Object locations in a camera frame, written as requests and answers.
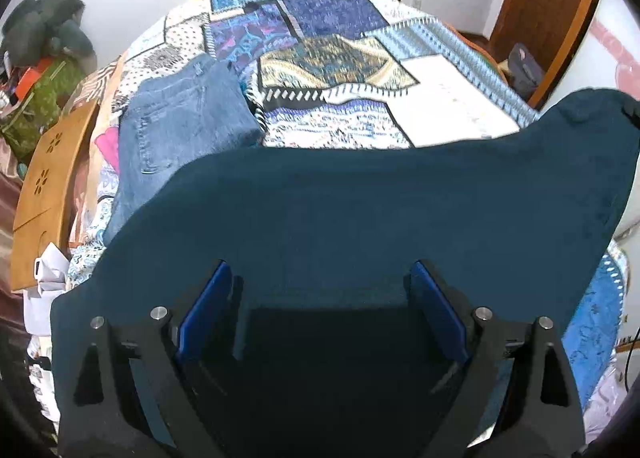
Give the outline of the folded blue jeans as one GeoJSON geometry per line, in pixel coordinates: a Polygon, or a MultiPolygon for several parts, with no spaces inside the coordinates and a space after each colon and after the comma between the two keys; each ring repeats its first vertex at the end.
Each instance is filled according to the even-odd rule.
{"type": "Polygon", "coordinates": [[[182,166],[263,138],[230,63],[200,54],[175,74],[146,79],[120,117],[119,183],[104,243],[182,166]]]}

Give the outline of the patchwork blue bed quilt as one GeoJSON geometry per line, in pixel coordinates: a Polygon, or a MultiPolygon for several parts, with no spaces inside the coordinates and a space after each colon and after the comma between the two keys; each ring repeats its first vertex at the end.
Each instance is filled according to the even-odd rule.
{"type": "MultiPolygon", "coordinates": [[[[127,54],[110,127],[146,79],[200,54],[228,62],[269,147],[392,149],[497,137],[537,113],[437,18],[395,0],[198,0],[127,54]]],[[[104,160],[99,204],[67,284],[92,274],[119,173],[104,160]]]]}

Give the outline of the dark jacket pile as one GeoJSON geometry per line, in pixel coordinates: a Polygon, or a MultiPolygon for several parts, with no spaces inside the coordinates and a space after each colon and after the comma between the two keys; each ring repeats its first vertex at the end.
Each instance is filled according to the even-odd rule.
{"type": "Polygon", "coordinates": [[[92,58],[92,42],[80,28],[85,7],[81,0],[21,1],[2,25],[1,56],[18,67],[35,67],[48,56],[92,58]]]}

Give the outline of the green storage bag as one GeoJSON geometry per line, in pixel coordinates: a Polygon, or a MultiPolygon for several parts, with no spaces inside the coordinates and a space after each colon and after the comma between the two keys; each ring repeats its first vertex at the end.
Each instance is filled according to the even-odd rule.
{"type": "Polygon", "coordinates": [[[29,163],[40,137],[58,122],[85,73],[71,58],[57,58],[26,93],[19,107],[1,119],[1,135],[18,161],[29,163]]]}

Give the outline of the dark teal fleece pants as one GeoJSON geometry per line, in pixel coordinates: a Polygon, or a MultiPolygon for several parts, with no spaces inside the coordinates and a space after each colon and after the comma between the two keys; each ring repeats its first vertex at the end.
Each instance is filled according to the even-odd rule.
{"type": "Polygon", "coordinates": [[[64,457],[573,457],[561,338],[634,184],[639,104],[585,89],[494,140],[243,148],[180,169],[52,307],[64,457]],[[409,290],[471,305],[448,360],[409,290]],[[221,262],[198,360],[177,331],[221,262]]]}

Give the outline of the orange box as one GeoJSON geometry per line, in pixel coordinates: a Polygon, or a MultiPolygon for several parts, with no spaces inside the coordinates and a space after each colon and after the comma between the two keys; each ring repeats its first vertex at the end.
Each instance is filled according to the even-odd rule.
{"type": "Polygon", "coordinates": [[[47,68],[40,67],[29,67],[28,70],[24,71],[21,79],[17,82],[15,88],[15,95],[18,100],[24,100],[27,93],[29,93],[30,89],[35,85],[35,83],[43,76],[46,72],[47,68]]]}

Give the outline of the pink garment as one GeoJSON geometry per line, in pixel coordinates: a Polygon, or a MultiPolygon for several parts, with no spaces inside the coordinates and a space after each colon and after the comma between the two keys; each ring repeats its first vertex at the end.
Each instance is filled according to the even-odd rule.
{"type": "Polygon", "coordinates": [[[118,129],[110,127],[99,134],[96,140],[94,140],[94,144],[102,154],[104,160],[116,173],[119,173],[118,137],[118,129]]]}

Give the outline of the white clothes pile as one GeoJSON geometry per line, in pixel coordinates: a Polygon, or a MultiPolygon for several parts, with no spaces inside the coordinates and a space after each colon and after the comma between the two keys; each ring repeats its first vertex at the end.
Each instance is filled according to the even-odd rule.
{"type": "Polygon", "coordinates": [[[41,414],[55,426],[60,423],[52,371],[51,307],[53,300],[66,293],[66,275],[70,261],[50,243],[32,269],[36,285],[23,291],[23,317],[26,331],[32,336],[27,347],[30,360],[29,380],[35,387],[35,397],[41,414]]]}

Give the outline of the grey bag on floor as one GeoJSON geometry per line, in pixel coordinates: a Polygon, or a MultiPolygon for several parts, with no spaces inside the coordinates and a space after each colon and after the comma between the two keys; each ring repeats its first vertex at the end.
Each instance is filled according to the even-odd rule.
{"type": "Polygon", "coordinates": [[[506,59],[506,66],[512,89],[524,101],[528,101],[544,79],[544,70],[521,42],[514,44],[506,59]]]}

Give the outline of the brown wooden wardrobe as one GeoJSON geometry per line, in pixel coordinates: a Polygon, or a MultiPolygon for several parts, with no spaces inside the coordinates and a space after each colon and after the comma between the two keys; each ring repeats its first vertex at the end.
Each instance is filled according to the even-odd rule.
{"type": "Polygon", "coordinates": [[[560,82],[584,38],[598,0],[503,0],[489,36],[489,52],[498,61],[518,42],[544,71],[528,104],[540,108],[560,82]]]}

